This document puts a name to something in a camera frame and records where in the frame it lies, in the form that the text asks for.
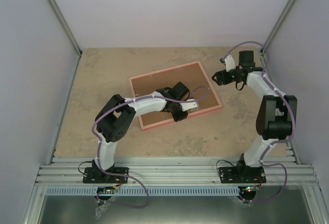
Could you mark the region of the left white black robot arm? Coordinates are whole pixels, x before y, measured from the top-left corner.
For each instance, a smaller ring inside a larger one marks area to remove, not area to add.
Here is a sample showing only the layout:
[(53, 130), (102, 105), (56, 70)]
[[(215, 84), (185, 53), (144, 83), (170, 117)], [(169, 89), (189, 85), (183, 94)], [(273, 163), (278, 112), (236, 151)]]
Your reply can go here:
[(189, 94), (189, 89), (178, 82), (174, 87), (158, 89), (136, 98), (123, 98), (119, 94), (112, 96), (98, 113), (92, 126), (99, 145), (90, 169), (91, 179), (110, 182), (112, 177), (122, 171), (114, 169), (115, 150), (134, 118), (160, 111), (170, 113), (175, 122), (181, 121), (188, 116), (186, 105), (194, 103), (192, 99), (188, 99)]

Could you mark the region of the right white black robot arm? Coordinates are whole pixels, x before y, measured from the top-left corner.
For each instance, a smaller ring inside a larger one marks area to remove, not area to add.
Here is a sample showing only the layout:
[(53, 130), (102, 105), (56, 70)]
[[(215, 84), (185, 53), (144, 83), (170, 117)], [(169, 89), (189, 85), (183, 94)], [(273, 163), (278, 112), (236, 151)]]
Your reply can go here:
[(242, 153), (236, 165), (218, 167), (221, 183), (265, 183), (265, 157), (275, 145), (294, 135), (297, 98), (280, 91), (269, 79), (265, 70), (257, 67), (254, 53), (244, 50), (235, 62), (231, 55), (221, 62), (226, 68), (216, 72), (212, 80), (219, 86), (235, 83), (237, 90), (251, 88), (260, 98), (261, 105), (255, 122), (257, 136), (251, 147)]

